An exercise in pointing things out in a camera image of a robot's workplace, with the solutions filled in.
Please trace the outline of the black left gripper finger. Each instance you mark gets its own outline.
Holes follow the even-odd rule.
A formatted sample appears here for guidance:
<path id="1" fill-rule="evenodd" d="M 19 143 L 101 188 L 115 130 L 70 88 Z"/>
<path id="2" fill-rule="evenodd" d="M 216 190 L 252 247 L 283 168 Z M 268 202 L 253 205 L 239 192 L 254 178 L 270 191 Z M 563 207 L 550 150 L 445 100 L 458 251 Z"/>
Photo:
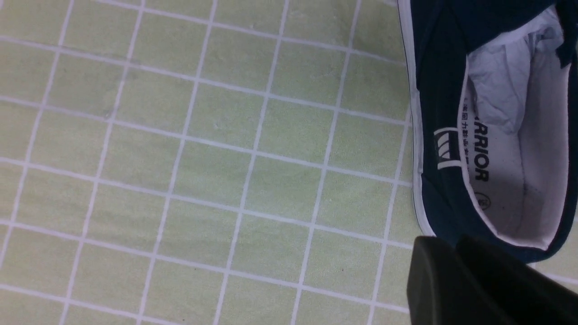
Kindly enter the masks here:
<path id="1" fill-rule="evenodd" d="M 577 294 L 489 243 L 414 240 L 407 304 L 413 325 L 575 325 Z"/>

